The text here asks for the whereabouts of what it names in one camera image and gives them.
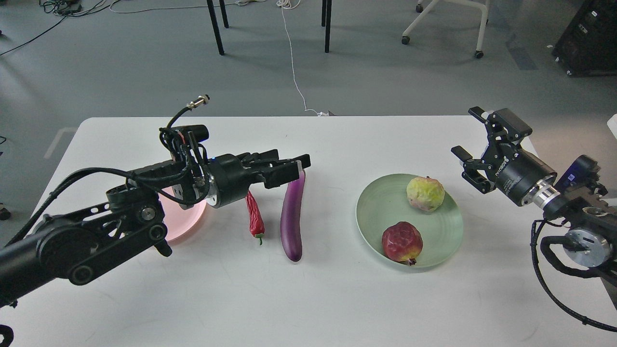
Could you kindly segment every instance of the eggplant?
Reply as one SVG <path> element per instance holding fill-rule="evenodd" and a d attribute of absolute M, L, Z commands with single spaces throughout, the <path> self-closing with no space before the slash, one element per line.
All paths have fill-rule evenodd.
<path fill-rule="evenodd" d="M 287 185 L 283 210 L 281 211 L 281 242 L 287 257 L 297 262 L 302 257 L 302 238 L 300 237 L 300 209 L 304 192 L 305 173 L 300 171 L 300 178 Z"/>

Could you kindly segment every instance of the floor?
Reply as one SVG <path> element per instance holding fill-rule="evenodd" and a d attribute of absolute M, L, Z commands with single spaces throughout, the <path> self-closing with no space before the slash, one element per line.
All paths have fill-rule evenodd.
<path fill-rule="evenodd" d="M 533 128 L 539 157 L 558 173 L 587 154 L 615 194 L 617 140 L 607 120 L 617 113 L 617 77 L 568 77 L 551 55 L 582 0 L 492 3 L 482 59 L 473 57 L 479 11 L 448 2 L 405 46 L 401 33 L 418 15 L 413 1 L 335 0 L 329 54 L 315 0 L 284 13 L 275 0 L 227 5 L 224 56 L 204 7 L 67 18 L 0 57 L 0 135 L 7 138 L 0 144 L 0 201 L 12 212 L 0 222 L 0 241 L 33 212 L 82 121 L 171 117 L 202 93 L 212 101 L 196 115 L 453 115 L 507 107 Z M 204 4 L 131 0 L 112 9 Z M 0 2 L 0 52 L 60 19 L 33 1 Z M 375 134 L 375 141 L 386 137 Z"/>

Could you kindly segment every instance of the pomegranate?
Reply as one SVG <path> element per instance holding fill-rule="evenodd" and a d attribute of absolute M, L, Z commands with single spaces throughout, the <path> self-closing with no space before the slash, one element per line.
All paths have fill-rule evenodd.
<path fill-rule="evenodd" d="M 416 264 L 423 246 L 420 232 L 408 222 L 398 222 L 387 228 L 381 237 L 381 245 L 389 259 L 407 265 Z"/>

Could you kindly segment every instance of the green fruit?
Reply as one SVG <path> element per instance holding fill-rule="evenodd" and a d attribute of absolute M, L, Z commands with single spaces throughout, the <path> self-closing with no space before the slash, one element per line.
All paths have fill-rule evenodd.
<path fill-rule="evenodd" d="M 444 186 L 434 178 L 415 177 L 407 185 L 409 203 L 422 211 L 432 212 L 444 202 Z"/>

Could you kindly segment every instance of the white chair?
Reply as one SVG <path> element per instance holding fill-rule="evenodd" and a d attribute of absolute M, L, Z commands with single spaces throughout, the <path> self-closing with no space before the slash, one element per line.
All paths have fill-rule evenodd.
<path fill-rule="evenodd" d="M 429 12 L 431 12 L 433 7 L 435 7 L 435 5 L 437 5 L 437 3 L 439 3 L 441 0 L 432 0 L 431 3 L 428 4 L 428 6 L 426 6 L 426 8 L 422 6 L 423 1 L 424 0 L 418 0 L 418 5 L 416 6 L 416 12 L 419 12 L 420 15 L 409 25 L 407 29 L 405 29 L 405 31 L 403 31 L 403 38 L 401 39 L 401 42 L 403 44 L 409 43 L 410 41 L 409 33 L 413 30 L 413 28 L 416 27 L 416 25 L 418 25 L 418 23 L 422 20 L 422 18 L 424 18 Z M 480 2 L 474 2 L 471 0 L 445 0 L 445 1 L 454 2 L 456 4 L 460 4 L 464 6 L 475 7 L 482 12 L 482 17 L 480 19 L 480 32 L 478 34 L 478 44 L 476 45 L 476 54 L 475 54 L 475 57 L 477 59 L 482 58 L 484 56 L 484 53 L 482 52 L 482 42 L 484 41 L 484 30 L 486 29 L 486 22 L 489 16 L 489 6 L 491 4 L 491 0 L 486 0 L 486 3 L 484 4 L 481 4 Z"/>

